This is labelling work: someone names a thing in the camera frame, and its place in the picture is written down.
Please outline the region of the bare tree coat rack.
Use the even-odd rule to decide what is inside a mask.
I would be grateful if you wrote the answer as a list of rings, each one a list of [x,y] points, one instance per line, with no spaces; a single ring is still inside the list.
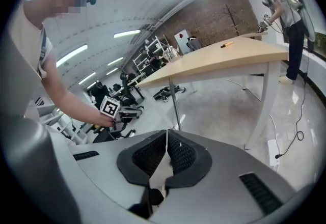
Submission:
[[[237,28],[237,24],[236,24],[235,19],[234,19],[235,15],[236,15],[235,12],[231,10],[230,6],[225,4],[224,5],[224,13],[230,17],[230,19],[232,21],[232,26],[235,29],[235,32],[236,32],[237,36],[240,36],[238,28]]]

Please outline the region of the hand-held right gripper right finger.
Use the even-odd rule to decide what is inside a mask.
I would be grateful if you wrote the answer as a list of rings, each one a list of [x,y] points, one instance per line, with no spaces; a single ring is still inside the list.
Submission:
[[[246,151],[198,135],[168,131],[174,175],[152,215],[156,224],[279,224],[302,193]]]

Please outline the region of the light wooden table white legs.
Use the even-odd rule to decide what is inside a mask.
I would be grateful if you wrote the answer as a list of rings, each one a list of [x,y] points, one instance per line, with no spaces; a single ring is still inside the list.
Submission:
[[[225,42],[228,43],[226,47],[222,47],[224,42],[218,42],[176,58],[137,86],[158,110],[159,107],[149,92],[150,88],[263,74],[260,110],[255,127],[244,145],[245,150],[250,150],[267,123],[276,97],[281,62],[288,59],[288,52],[264,41],[251,39],[249,36],[238,36]]]

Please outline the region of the wooden table with black leg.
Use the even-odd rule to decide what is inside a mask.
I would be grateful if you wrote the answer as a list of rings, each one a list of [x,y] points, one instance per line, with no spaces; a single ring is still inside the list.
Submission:
[[[255,32],[255,33],[248,33],[248,34],[243,34],[243,35],[240,35],[241,37],[247,37],[247,38],[252,38],[252,37],[258,37],[258,36],[264,36],[264,35],[267,35],[268,32],[267,31],[264,31],[264,32]]]

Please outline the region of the white shelf rack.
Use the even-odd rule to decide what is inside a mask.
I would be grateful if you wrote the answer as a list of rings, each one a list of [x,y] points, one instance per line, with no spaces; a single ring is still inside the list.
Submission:
[[[167,38],[165,35],[158,37],[154,36],[152,38],[146,39],[144,44],[140,47],[135,58],[132,58],[132,62],[137,69],[138,74],[145,74],[145,68],[148,66],[145,64],[147,58],[145,55],[141,53],[142,49],[147,51],[152,51],[156,54],[161,62],[161,67],[164,66],[168,61],[163,58],[163,51],[170,46]]]

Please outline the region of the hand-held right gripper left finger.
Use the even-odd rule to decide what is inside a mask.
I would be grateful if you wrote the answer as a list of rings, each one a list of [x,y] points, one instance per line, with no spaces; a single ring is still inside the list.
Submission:
[[[166,224],[144,219],[128,208],[141,201],[144,188],[130,184],[117,167],[119,153],[156,131],[117,141],[69,146],[58,134],[58,165],[77,205],[79,224]]]

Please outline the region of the row of ceiling lights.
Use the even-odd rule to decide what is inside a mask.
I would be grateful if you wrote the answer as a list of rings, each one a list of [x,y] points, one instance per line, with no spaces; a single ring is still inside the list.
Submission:
[[[163,16],[183,0],[96,0],[55,22],[58,70],[69,89],[122,66]]]

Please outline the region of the white cabinet with red sticker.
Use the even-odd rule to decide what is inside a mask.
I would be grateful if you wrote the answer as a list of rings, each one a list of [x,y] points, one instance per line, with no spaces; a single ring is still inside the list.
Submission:
[[[190,52],[189,47],[187,46],[189,34],[187,30],[182,30],[174,35],[174,38],[177,42],[177,45],[179,46],[179,49],[181,50],[182,54],[186,54]]]

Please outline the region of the black chair with grey jacket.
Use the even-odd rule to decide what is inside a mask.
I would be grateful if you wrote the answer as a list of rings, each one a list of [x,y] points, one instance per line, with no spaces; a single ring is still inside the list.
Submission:
[[[187,40],[188,40],[187,46],[190,49],[190,51],[195,51],[203,47],[200,40],[196,37],[189,37]]]

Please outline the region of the person's left forearm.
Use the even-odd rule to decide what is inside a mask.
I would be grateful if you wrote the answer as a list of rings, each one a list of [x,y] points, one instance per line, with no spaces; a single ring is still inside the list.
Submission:
[[[80,122],[102,127],[111,127],[113,125],[112,118],[104,115],[98,109],[85,104],[66,89],[59,96],[56,105],[63,113]]]

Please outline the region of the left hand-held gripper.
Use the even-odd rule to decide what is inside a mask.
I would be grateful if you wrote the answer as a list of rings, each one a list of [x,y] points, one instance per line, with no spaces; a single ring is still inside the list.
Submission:
[[[120,101],[109,96],[104,96],[99,110],[103,115],[111,119],[112,127],[116,123],[121,123],[121,121],[130,123],[134,118],[138,119],[142,114],[141,109],[122,106]]]

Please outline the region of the pile of black equipment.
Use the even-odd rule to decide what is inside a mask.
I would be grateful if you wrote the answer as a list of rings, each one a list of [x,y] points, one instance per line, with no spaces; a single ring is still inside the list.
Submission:
[[[186,88],[174,85],[174,91],[175,93],[184,93],[186,91]],[[170,87],[164,87],[160,89],[156,94],[154,94],[153,98],[156,101],[168,102],[170,96],[171,96]]]

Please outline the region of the white power strip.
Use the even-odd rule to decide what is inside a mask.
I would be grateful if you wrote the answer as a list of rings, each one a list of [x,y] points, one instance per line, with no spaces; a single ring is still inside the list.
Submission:
[[[269,166],[276,172],[280,165],[280,160],[276,158],[279,154],[278,144],[275,139],[267,141],[268,161]]]

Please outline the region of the person's white shirt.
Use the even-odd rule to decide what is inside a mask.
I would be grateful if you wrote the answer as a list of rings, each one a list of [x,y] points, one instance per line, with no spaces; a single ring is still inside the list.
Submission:
[[[51,52],[52,44],[46,36],[43,22],[36,24],[32,16],[27,16],[22,0],[15,10],[8,26],[9,42],[15,63],[10,60],[12,73],[7,80],[8,94],[11,97],[11,111],[19,109],[26,118],[39,122],[40,116],[35,105],[32,105],[32,82],[41,82],[48,95],[54,100],[56,87],[60,79],[56,68],[56,57]]]

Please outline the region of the glass kettle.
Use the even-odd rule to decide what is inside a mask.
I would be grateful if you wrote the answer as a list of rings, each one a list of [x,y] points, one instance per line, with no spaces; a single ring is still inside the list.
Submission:
[[[163,58],[168,61],[168,63],[175,61],[177,58],[179,58],[179,53],[177,49],[175,49],[173,46],[168,46],[163,51]]]

